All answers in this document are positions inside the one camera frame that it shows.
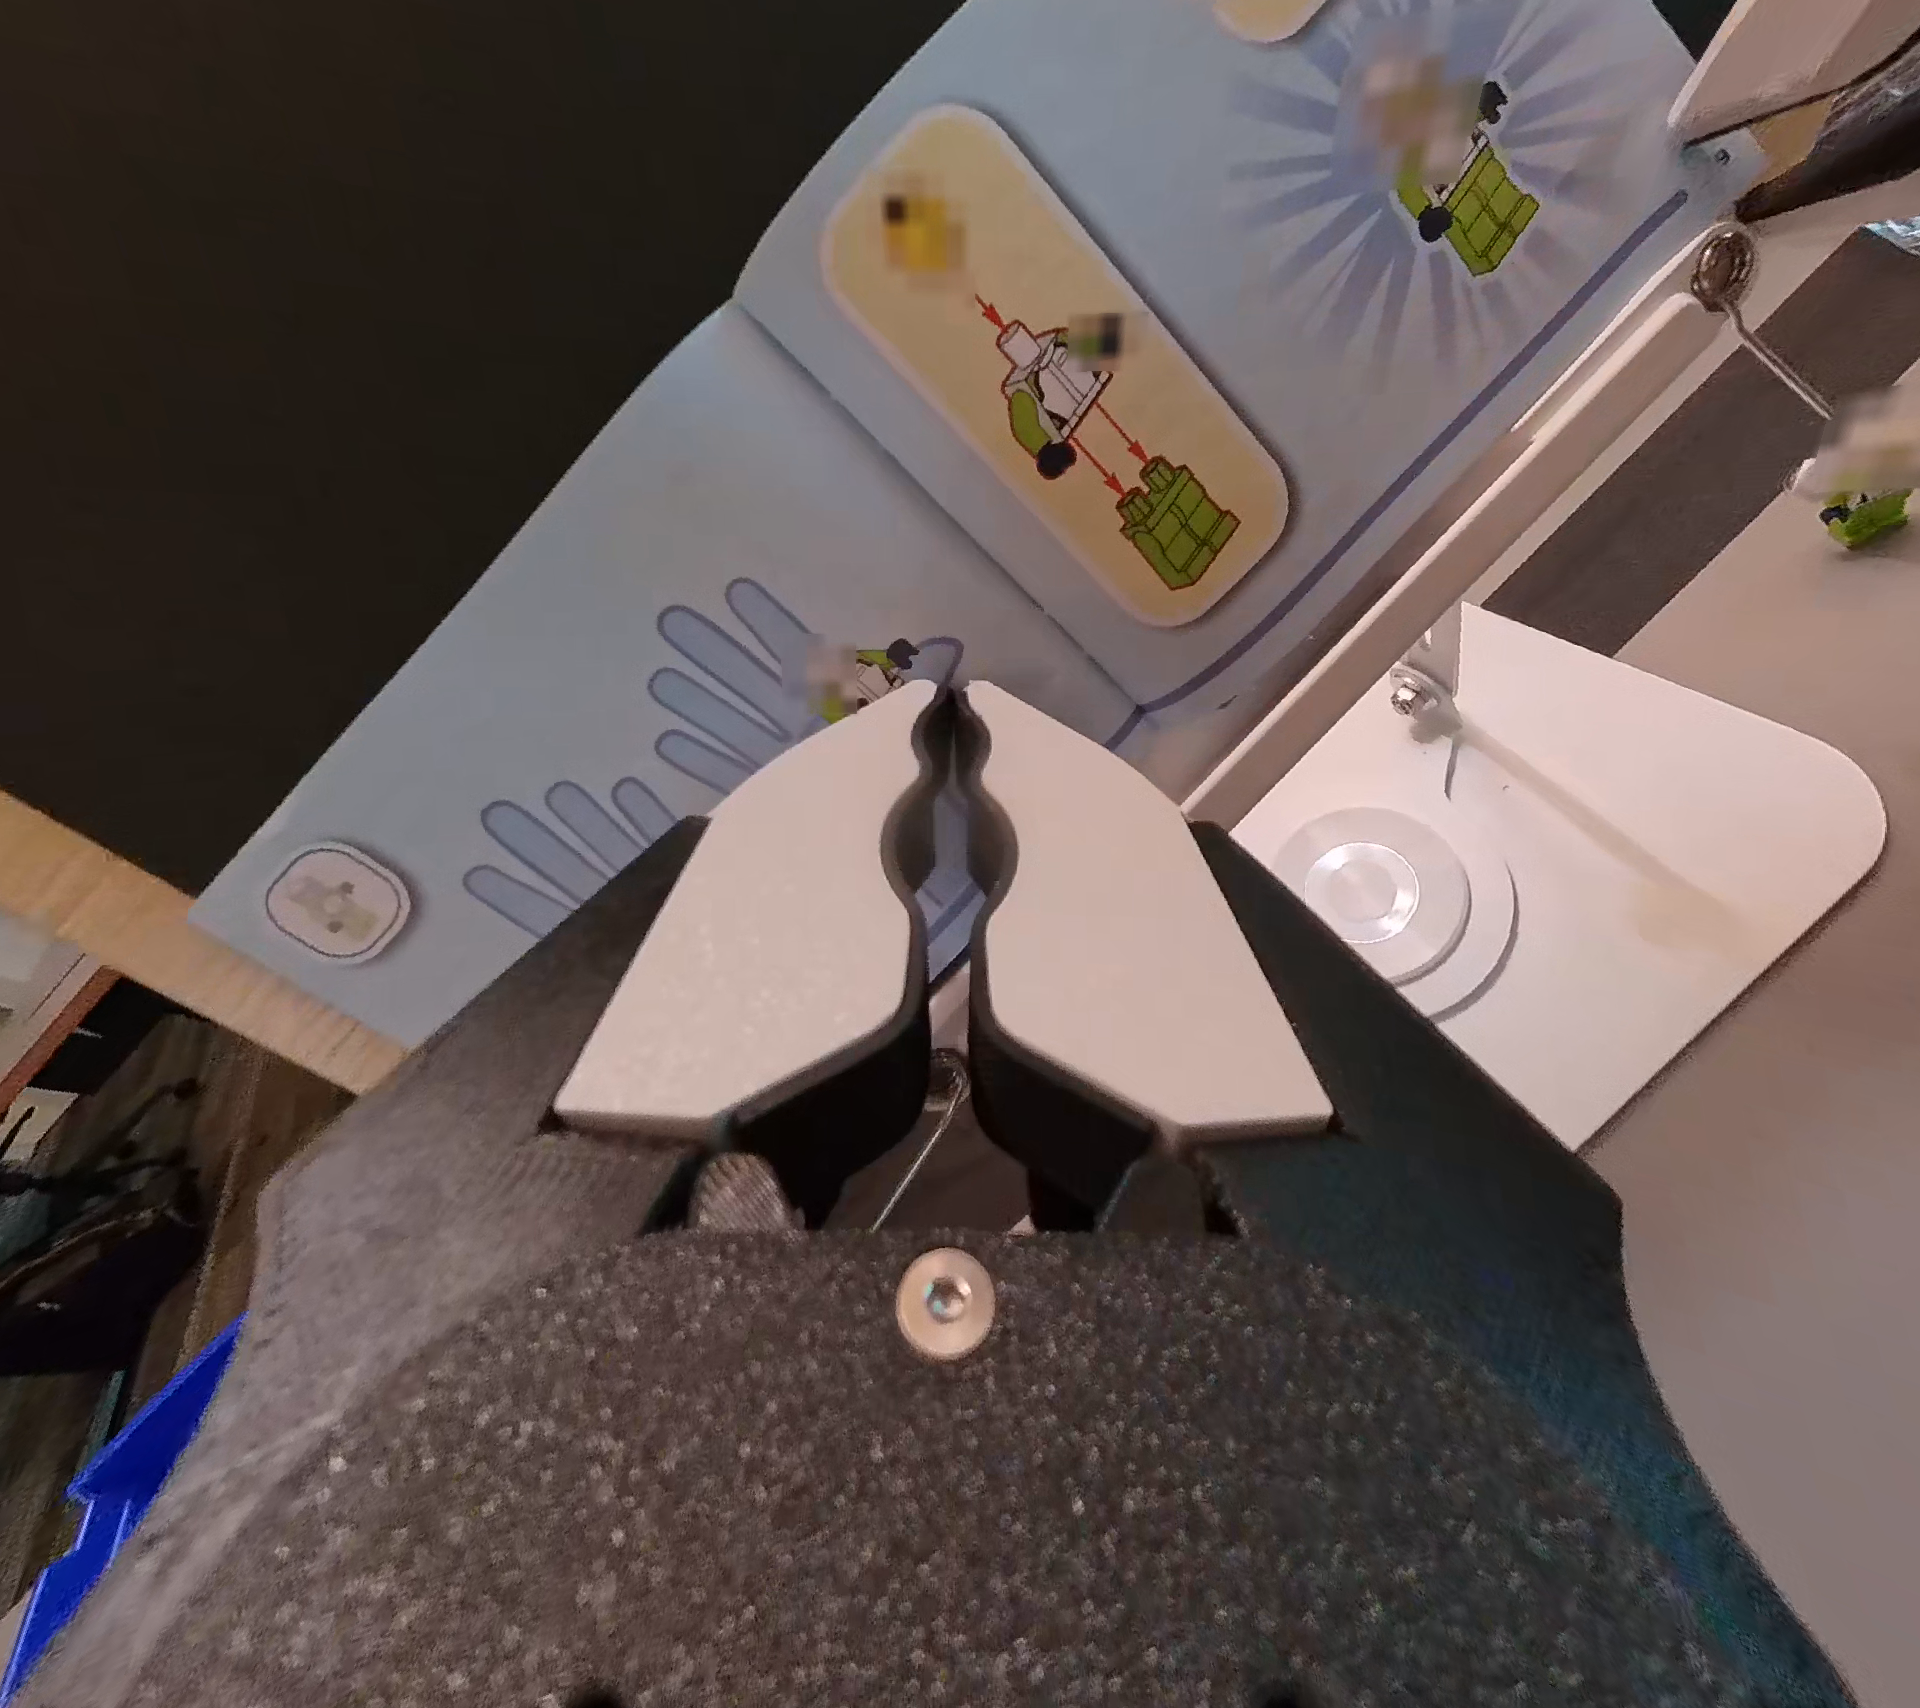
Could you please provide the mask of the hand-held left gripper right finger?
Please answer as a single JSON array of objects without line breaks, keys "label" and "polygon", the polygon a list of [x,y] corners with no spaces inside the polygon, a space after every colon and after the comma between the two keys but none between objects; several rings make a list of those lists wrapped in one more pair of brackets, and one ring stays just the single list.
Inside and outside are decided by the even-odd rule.
[{"label": "hand-held left gripper right finger", "polygon": [[962,692],[996,1038],[1174,1149],[1322,1136],[1332,1097],[1179,806],[1015,693]]}]

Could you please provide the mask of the lego instruction booklet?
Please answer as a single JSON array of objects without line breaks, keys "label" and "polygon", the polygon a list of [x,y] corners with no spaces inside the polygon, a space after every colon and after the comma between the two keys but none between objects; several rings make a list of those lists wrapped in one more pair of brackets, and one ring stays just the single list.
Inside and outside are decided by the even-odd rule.
[{"label": "lego instruction booklet", "polygon": [[904,688],[1188,792],[1751,177],[1731,0],[931,0],[746,256],[192,908],[419,1039]]}]

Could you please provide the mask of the blue plastic bin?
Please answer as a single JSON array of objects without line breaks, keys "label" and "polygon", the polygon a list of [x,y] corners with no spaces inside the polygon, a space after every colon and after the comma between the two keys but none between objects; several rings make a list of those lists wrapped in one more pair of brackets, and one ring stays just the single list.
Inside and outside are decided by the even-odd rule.
[{"label": "blue plastic bin", "polygon": [[45,1648],[101,1582],[174,1474],[228,1373],[244,1323],[245,1314],[235,1316],[180,1365],[65,1486],[68,1502],[78,1506],[75,1534],[16,1608],[3,1703],[20,1698]]}]

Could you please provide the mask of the white book stand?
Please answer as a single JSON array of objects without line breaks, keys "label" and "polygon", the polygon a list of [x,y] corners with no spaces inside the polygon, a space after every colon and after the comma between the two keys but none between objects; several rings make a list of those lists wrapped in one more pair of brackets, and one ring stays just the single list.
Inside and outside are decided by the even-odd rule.
[{"label": "white book stand", "polygon": [[[242,0],[209,0],[235,16]],[[84,830],[79,799],[3,770],[3,923],[84,951],[96,974],[363,1092],[418,1039],[363,1023],[202,930],[194,903],[299,777],[467,593],[641,380],[708,320],[769,220],[845,128],[856,82],[904,53],[934,0],[356,0],[325,43],[365,74],[320,111],[395,96],[414,160],[367,161],[292,204],[285,168],[232,168],[248,247],[301,244],[381,274],[377,315],[324,322],[321,276],[235,267],[187,317],[192,239],[213,169],[185,134],[139,164],[108,134],[27,135],[12,211],[79,173],[110,200],[185,187],[160,233],[101,220],[151,286],[157,340],[68,355],[156,453],[137,481],[149,567],[101,578],[119,628],[88,649],[115,750],[160,742],[160,688],[203,723],[207,768],[157,771],[187,818],[183,882],[156,825]],[[1749,177],[1654,260],[1546,396],[1411,532],[1332,637],[1243,718],[1186,792],[1126,759],[1194,820],[1232,827],[1409,1003],[1566,1144],[1580,1144],[1878,860],[1865,774],[1788,732],[1500,615],[1462,611],[1485,567],[1627,425],[1715,358],[1724,322],[1691,292],[1703,256],[1757,261],[1801,228],[1724,226]],[[196,373],[157,363],[197,327]],[[1022,693],[987,680],[1038,708]],[[708,812],[671,827],[694,827]],[[973,951],[962,795],[931,810],[920,889],[925,969]],[[668,830],[575,903],[582,910]]]}]

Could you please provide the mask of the lime green lego minifigure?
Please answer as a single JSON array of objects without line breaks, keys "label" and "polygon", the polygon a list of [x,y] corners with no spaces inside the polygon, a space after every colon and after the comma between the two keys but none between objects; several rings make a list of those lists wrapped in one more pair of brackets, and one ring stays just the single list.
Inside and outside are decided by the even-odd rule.
[{"label": "lime green lego minifigure", "polygon": [[1844,402],[1791,475],[1832,541],[1860,550],[1908,524],[1917,487],[1917,398],[1908,384]]}]

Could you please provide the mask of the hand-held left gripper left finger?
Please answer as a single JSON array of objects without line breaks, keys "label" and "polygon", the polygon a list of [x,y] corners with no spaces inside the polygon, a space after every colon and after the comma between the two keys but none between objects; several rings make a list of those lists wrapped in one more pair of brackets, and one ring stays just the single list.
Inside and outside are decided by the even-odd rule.
[{"label": "hand-held left gripper left finger", "polygon": [[711,810],[555,1092],[589,1133],[718,1145],[925,1008],[949,693],[907,682]]}]

